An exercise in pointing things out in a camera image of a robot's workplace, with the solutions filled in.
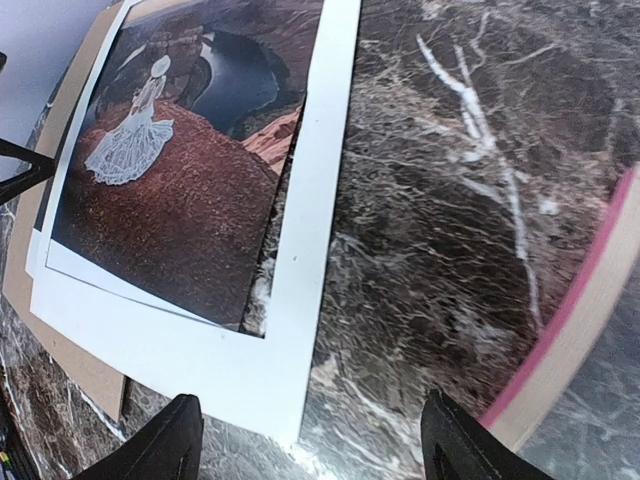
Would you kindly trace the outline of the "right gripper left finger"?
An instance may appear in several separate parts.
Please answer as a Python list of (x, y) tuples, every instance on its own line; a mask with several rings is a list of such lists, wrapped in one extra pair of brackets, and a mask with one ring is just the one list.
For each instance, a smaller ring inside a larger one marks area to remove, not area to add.
[(180, 394), (120, 448), (73, 480), (197, 480), (203, 428), (198, 397)]

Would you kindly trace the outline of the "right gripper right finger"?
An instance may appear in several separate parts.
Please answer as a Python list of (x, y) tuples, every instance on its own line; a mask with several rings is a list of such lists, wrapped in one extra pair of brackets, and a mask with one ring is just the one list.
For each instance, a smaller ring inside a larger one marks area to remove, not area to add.
[(420, 434), (428, 480), (551, 480), (438, 389), (428, 392)]

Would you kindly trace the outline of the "white mat paper sheet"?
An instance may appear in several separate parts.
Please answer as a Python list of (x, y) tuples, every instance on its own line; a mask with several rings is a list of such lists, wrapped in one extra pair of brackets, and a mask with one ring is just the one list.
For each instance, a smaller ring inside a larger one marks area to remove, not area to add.
[(190, 317), (58, 244), (44, 261), (106, 293), (105, 363), (165, 396), (196, 395), (205, 414), (282, 444), (302, 422), (360, 12), (357, 1), (321, 10), (263, 338)]

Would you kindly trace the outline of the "photo print white border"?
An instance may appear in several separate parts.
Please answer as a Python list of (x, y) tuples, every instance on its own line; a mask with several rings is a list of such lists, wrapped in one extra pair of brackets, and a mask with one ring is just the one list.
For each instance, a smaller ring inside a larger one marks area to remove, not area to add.
[(240, 331), (307, 90), (319, 1), (139, 1), (60, 188), (47, 267)]

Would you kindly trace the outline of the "clear acrylic sheet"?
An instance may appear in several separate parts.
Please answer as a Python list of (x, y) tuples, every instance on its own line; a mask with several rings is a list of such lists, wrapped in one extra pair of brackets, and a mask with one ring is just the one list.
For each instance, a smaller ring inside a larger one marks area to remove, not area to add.
[(519, 455), (555, 479), (639, 477), (639, 269), (586, 361)]

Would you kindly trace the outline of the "pink wooden picture frame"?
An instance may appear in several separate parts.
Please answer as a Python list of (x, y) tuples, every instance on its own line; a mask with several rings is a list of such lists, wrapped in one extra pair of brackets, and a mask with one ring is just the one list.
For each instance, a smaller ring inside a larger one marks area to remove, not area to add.
[(639, 167), (618, 183), (574, 282), (480, 423), (509, 450), (526, 443), (606, 327), (639, 258)]

